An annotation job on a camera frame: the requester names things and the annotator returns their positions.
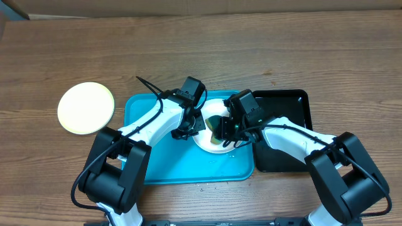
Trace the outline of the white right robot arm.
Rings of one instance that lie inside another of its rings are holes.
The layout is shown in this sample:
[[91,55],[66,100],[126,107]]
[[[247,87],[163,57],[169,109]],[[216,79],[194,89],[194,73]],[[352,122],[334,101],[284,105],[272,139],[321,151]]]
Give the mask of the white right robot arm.
[[287,117],[256,122],[222,117],[214,131],[226,143],[262,141],[305,164],[321,204],[303,225],[349,225],[392,209],[387,181],[352,133],[320,134]]

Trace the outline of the white plate with sauce streak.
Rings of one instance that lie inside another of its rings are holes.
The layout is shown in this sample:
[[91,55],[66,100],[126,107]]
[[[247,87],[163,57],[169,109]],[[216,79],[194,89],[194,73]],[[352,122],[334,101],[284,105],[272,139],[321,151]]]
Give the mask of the white plate with sauce streak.
[[195,143],[204,151],[212,154],[224,154],[234,149],[234,142],[231,142],[227,147],[223,147],[223,143],[217,144],[217,141],[212,142],[212,130],[205,122],[206,119],[212,116],[229,116],[227,107],[224,106],[223,99],[207,100],[201,109],[202,117],[204,118],[205,130],[200,131],[193,137]]

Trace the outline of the yellow plate with sauce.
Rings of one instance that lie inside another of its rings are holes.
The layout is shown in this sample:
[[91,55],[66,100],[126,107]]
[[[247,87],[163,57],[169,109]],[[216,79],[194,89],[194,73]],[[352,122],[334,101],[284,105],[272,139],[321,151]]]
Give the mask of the yellow plate with sauce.
[[104,85],[84,82],[67,90],[58,103],[61,126],[73,134],[92,134],[105,127],[114,114],[114,97]]

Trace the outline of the green yellow sponge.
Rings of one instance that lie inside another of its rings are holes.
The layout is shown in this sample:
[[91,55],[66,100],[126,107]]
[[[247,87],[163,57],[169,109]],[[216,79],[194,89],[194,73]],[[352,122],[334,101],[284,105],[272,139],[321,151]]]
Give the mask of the green yellow sponge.
[[206,126],[212,132],[210,142],[212,144],[215,144],[215,145],[220,145],[223,142],[223,140],[219,139],[219,135],[220,135],[220,130],[219,130],[219,128],[220,128],[220,119],[221,119],[221,116],[214,115],[214,116],[210,116],[209,118],[207,118],[205,120]]

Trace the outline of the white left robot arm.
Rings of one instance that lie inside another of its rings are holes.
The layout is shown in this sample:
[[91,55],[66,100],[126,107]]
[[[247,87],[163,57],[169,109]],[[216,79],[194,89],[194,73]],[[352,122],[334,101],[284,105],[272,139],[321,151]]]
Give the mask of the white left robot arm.
[[166,91],[134,123],[113,130],[101,129],[95,137],[82,172],[72,186],[71,199],[80,208],[75,191],[80,190],[102,211],[106,225],[141,225],[136,202],[142,191],[151,150],[168,133],[185,139],[204,129],[199,94]]

